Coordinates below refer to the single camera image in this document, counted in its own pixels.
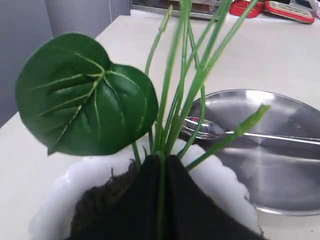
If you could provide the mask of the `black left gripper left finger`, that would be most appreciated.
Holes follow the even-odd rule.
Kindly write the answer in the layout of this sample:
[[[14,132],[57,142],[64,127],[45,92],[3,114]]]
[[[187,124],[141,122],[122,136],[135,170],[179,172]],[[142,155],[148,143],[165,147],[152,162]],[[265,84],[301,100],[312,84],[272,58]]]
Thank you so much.
[[[98,223],[93,240],[155,240],[161,161],[148,156],[132,184]]]

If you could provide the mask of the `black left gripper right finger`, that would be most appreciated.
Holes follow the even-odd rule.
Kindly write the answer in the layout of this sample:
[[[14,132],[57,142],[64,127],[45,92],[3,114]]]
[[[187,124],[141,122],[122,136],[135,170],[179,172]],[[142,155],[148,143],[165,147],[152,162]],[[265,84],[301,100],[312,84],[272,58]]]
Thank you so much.
[[[192,180],[176,155],[165,160],[166,240],[261,240],[218,207]]]

